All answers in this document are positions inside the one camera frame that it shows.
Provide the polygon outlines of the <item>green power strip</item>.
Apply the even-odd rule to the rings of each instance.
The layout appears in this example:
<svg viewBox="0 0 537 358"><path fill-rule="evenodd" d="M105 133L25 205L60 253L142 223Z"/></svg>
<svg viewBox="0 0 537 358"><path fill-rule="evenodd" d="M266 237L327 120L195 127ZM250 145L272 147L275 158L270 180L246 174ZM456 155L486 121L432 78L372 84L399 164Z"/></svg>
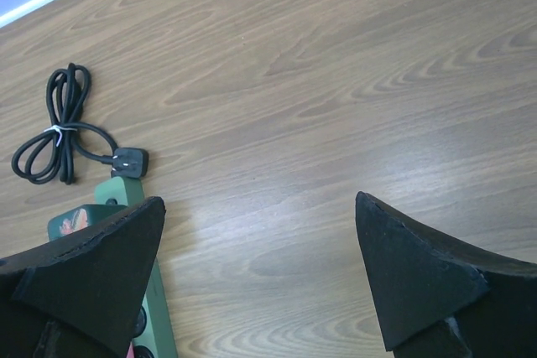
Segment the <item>green power strip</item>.
<svg viewBox="0 0 537 358"><path fill-rule="evenodd" d="M145 198L140 179L114 177L95 189L98 204L115 200L118 205L135 205ZM170 321L164 285L158 261L149 278L148 287L138 315L132 342L134 357L177 357L175 337Z"/></svg>

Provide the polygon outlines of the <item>dark green dragon adapter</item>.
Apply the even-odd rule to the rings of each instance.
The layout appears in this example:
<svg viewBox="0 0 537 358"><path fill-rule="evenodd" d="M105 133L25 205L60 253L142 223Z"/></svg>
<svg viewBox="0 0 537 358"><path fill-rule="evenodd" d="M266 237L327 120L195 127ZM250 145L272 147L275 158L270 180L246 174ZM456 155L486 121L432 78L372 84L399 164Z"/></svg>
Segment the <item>dark green dragon adapter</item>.
<svg viewBox="0 0 537 358"><path fill-rule="evenodd" d="M47 225L48 240L53 241L75 231L95 225L126 209L125 205L81 205L53 217Z"/></svg>

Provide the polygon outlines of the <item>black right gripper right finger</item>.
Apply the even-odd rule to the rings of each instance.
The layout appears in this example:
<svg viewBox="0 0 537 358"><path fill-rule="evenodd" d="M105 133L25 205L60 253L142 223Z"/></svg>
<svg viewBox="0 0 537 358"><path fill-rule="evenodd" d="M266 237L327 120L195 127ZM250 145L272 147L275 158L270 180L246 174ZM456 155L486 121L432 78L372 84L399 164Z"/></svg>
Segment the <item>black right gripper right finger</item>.
<svg viewBox="0 0 537 358"><path fill-rule="evenodd" d="M534 357L536 266L356 197L357 239L386 351L396 357Z"/></svg>

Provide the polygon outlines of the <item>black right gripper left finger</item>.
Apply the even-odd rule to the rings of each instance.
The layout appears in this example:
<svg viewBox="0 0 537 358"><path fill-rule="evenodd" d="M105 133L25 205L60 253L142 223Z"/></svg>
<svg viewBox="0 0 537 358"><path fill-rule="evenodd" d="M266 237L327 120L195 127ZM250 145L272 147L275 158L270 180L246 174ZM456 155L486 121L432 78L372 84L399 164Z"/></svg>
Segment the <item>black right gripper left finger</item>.
<svg viewBox="0 0 537 358"><path fill-rule="evenodd" d="M3 357L124 357L164 229L149 197L1 260Z"/></svg>

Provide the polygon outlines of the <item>pink square socket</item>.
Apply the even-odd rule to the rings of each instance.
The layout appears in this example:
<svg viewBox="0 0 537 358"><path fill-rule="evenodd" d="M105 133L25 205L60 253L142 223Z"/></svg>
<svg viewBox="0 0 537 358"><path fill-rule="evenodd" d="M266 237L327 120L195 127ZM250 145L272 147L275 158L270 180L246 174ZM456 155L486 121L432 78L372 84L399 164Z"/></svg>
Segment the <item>pink square socket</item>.
<svg viewBox="0 0 537 358"><path fill-rule="evenodd" d="M134 358L134 351L133 351L133 344L130 344L128 347L128 353L126 355L126 358Z"/></svg>

